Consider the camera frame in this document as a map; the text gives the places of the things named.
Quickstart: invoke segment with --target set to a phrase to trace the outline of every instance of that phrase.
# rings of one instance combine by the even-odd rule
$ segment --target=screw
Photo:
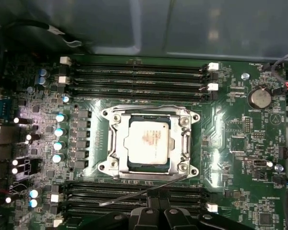
[[[185,172],[185,171],[187,171],[187,169],[188,169],[188,166],[186,164],[180,164],[179,165],[179,170],[180,171]]]
[[[120,121],[120,115],[115,114],[115,115],[113,116],[113,121],[119,122],[119,121]]]
[[[114,217],[114,219],[116,219],[116,220],[119,220],[119,219],[122,219],[122,218],[123,218],[122,215],[118,215],[118,216],[115,216],[115,217]]]
[[[180,119],[180,124],[182,126],[186,126],[188,123],[189,123],[189,119],[187,117],[184,116]]]
[[[171,209],[169,212],[170,212],[171,214],[177,214],[177,213],[178,213],[178,211],[177,211],[176,209]]]
[[[284,167],[281,164],[276,164],[274,166],[274,170],[278,173],[282,172],[284,170]]]
[[[118,162],[116,160],[111,161],[111,168],[116,168],[118,166]]]
[[[243,73],[243,74],[241,74],[241,79],[246,81],[246,80],[250,79],[250,75],[248,73]]]
[[[204,219],[212,219],[212,216],[210,216],[209,214],[205,214],[203,215]]]

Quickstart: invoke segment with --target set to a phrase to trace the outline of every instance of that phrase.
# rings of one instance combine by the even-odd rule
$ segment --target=blue-topped capacitor
[[[56,151],[59,151],[59,150],[61,150],[61,149],[64,149],[65,147],[66,147],[66,144],[65,144],[65,142],[63,142],[63,141],[56,142],[56,143],[53,144],[53,148],[54,148],[54,150],[56,150]]]
[[[55,131],[54,131],[54,135],[56,137],[63,137],[67,134],[67,131],[66,129],[64,128],[57,128]]]
[[[56,120],[57,120],[57,122],[67,121],[67,115],[65,115],[65,114],[58,114],[58,115],[56,116]]]
[[[36,188],[30,191],[29,195],[31,198],[37,198],[38,196],[42,195],[43,190],[41,188]]]
[[[62,100],[63,100],[63,103],[70,104],[72,102],[72,97],[66,95],[62,97]]]
[[[42,85],[44,87],[48,87],[50,85],[50,82],[46,78],[40,77],[38,79],[38,84],[40,84],[40,85]]]
[[[52,162],[57,164],[63,161],[64,159],[65,159],[65,156],[63,154],[55,154],[52,157]]]
[[[50,73],[46,69],[40,69],[38,73],[41,77],[44,77],[44,78],[50,77]]]

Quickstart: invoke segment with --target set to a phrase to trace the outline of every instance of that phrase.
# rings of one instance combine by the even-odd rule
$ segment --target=chip
[[[39,112],[39,106],[33,106],[32,112],[33,113],[38,113]]]
[[[47,126],[46,127],[46,133],[53,133],[53,127],[52,126]]]
[[[138,164],[166,164],[169,126],[166,122],[134,121],[125,139],[129,161]]]
[[[31,155],[37,155],[37,149],[31,149]]]
[[[260,213],[259,214],[259,225],[272,225],[271,213]]]
[[[54,177],[54,171],[52,171],[52,170],[47,171],[47,177],[53,178]]]

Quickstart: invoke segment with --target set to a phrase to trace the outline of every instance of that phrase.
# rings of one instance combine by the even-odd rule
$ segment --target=green circuit board
[[[86,56],[73,55],[73,60],[85,63],[126,64],[130,61],[141,61],[146,65],[160,66],[202,66],[212,62],[207,60],[191,59],[164,59],[148,57],[112,57],[112,56]],[[284,95],[272,97],[271,104],[265,109],[254,109],[249,105],[249,94],[259,86],[273,90],[281,84],[271,76],[270,72],[261,72],[261,63],[213,61],[219,63],[218,71],[218,99],[210,102],[184,102],[184,101],[158,101],[95,98],[90,96],[74,97],[71,104],[61,102],[61,94],[55,90],[36,87],[36,92],[27,94],[25,88],[28,83],[18,87],[21,93],[16,99],[26,99],[26,106],[22,108],[24,117],[34,118],[39,125],[39,132],[43,140],[37,145],[28,147],[38,149],[37,155],[45,159],[41,175],[35,180],[43,185],[64,183],[67,180],[89,181],[115,184],[160,184],[161,181],[142,180],[114,180],[108,175],[100,173],[96,166],[104,161],[108,154],[108,121],[101,116],[102,110],[120,104],[132,105],[163,105],[174,104],[185,106],[197,112],[201,120],[192,126],[191,163],[200,169],[198,176],[176,183],[175,186],[204,187],[214,193],[213,203],[218,204],[218,213],[234,221],[243,223],[257,229],[282,230],[285,227],[282,211],[282,197],[285,186],[275,184],[273,176],[284,176],[285,171],[276,172],[274,166],[280,164],[285,167],[285,159],[280,149],[286,146],[286,99]],[[53,63],[41,65],[30,64],[26,69],[17,71],[16,76],[27,76],[35,79],[34,73],[41,67],[55,70],[59,66]],[[248,73],[250,78],[242,80],[242,73]],[[56,85],[56,74],[53,74],[53,84]],[[33,107],[39,107],[39,113],[32,112]],[[48,127],[56,129],[58,124],[55,116],[64,113],[70,117],[69,121],[62,123],[61,128],[72,132],[73,124],[83,119],[73,117],[72,114],[80,110],[92,112],[89,130],[89,166],[82,169],[75,168],[77,160],[71,155],[71,148],[61,151],[66,160],[54,165],[51,158],[54,154],[53,143],[64,141],[70,145],[72,136],[56,138],[53,133],[47,133]],[[267,160],[273,167],[254,166],[250,159]],[[48,171],[54,171],[49,178]],[[43,195],[43,203],[49,203],[49,194]],[[26,206],[27,202],[19,202],[17,206]],[[29,210],[23,210],[23,216]],[[39,207],[30,214],[31,220],[27,225],[30,230],[44,229],[51,226],[56,216],[47,209]]]

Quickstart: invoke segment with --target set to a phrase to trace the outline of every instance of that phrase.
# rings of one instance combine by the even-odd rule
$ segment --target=black ram slot
[[[211,94],[202,95],[165,95],[152,93],[137,92],[94,92],[84,89],[72,89],[75,96],[91,96],[97,98],[117,98],[117,99],[134,99],[134,100],[155,100],[155,101],[185,101],[185,102],[209,102],[213,100]]]
[[[141,74],[141,73],[76,73],[75,78],[82,79],[107,79],[107,80],[129,80],[129,81],[176,81],[181,83],[206,83],[210,80],[207,75],[182,75],[182,74]]]
[[[77,82],[77,88],[96,88],[103,90],[142,90],[142,91],[168,91],[168,92],[199,92],[207,93],[205,85],[202,86],[187,86],[187,85],[165,85],[165,84],[144,84],[144,83],[108,83],[108,82]]]

